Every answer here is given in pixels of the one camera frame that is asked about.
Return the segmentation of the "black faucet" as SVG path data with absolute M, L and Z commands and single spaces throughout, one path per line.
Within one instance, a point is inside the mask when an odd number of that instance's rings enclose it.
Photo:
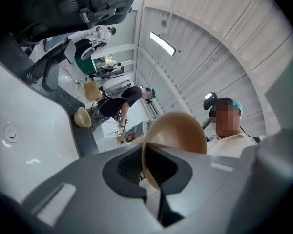
M 60 63 L 67 60 L 70 64 L 73 64 L 75 53 L 76 46 L 73 40 L 68 39 L 31 65 L 27 72 L 27 78 L 33 83 L 37 83 L 42 78 L 44 90 L 49 93 L 57 91 Z

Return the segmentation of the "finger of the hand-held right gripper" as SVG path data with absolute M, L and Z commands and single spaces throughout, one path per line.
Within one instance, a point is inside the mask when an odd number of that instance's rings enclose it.
M 140 136 L 144 136 L 149 129 L 149 122 L 142 121 L 138 125 L 133 126 L 131 129 L 126 131 L 126 139 L 137 139 Z

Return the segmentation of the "teal hair cap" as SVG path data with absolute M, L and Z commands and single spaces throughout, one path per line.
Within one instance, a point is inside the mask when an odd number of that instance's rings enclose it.
M 239 117 L 239 119 L 243 116 L 243 106 L 239 101 L 233 101 L 233 111 L 234 115 L 236 117 Z

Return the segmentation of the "cardboard box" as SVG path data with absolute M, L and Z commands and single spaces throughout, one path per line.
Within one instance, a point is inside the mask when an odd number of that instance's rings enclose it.
M 102 97 L 96 81 L 86 83 L 84 85 L 85 96 L 90 101 L 95 101 Z

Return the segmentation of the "person's white shirt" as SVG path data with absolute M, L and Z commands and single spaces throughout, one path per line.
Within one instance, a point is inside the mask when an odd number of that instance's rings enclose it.
M 217 134 L 212 135 L 207 143 L 207 155 L 239 158 L 246 147 L 257 144 L 240 128 L 238 134 L 226 138 L 221 138 Z

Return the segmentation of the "white sink drain cover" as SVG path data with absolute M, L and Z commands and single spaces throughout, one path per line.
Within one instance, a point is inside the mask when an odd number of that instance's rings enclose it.
M 8 142 L 16 143 L 19 139 L 19 132 L 13 125 L 7 125 L 4 129 L 4 135 Z

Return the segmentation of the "white box appliance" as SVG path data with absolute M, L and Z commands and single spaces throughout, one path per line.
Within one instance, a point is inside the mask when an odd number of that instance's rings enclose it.
M 123 132 L 123 128 L 119 126 L 119 123 L 110 119 L 107 122 L 102 123 L 95 131 L 96 140 L 102 140 L 111 137 L 117 137 Z

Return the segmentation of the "white sink basin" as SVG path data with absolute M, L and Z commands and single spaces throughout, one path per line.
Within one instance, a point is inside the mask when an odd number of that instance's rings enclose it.
M 4 129 L 19 132 L 16 143 Z M 0 63 L 0 192 L 21 203 L 38 185 L 79 158 L 64 108 Z

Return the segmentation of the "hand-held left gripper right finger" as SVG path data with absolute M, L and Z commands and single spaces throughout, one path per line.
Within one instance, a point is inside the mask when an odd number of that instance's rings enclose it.
M 158 213 L 147 234 L 246 234 L 270 215 L 270 150 L 247 148 L 240 158 L 146 146 L 146 163 L 162 179 Z

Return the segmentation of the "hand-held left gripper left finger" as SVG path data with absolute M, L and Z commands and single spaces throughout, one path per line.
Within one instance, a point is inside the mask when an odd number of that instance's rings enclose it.
M 37 186 L 23 207 L 56 234 L 152 234 L 163 226 L 139 186 L 141 146 L 86 156 Z

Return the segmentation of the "green tub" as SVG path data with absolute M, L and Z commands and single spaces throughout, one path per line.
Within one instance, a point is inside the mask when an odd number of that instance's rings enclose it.
M 95 65 L 93 64 L 93 61 L 91 57 L 81 60 L 81 56 L 76 56 L 75 61 L 79 69 L 85 74 L 89 75 L 96 72 Z

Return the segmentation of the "ceiling light bar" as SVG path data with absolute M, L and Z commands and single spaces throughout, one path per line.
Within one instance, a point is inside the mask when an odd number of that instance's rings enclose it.
M 176 53 L 176 49 L 169 44 L 162 37 L 158 36 L 154 32 L 150 32 L 149 37 L 156 42 L 161 48 L 163 48 L 166 52 L 168 52 L 171 56 L 174 56 Z

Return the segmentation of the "white domed backpack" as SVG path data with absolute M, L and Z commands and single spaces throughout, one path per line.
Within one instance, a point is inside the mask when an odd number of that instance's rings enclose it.
M 128 76 L 122 75 L 110 78 L 105 83 L 103 83 L 102 91 L 109 95 L 112 95 L 133 86 L 134 82 Z

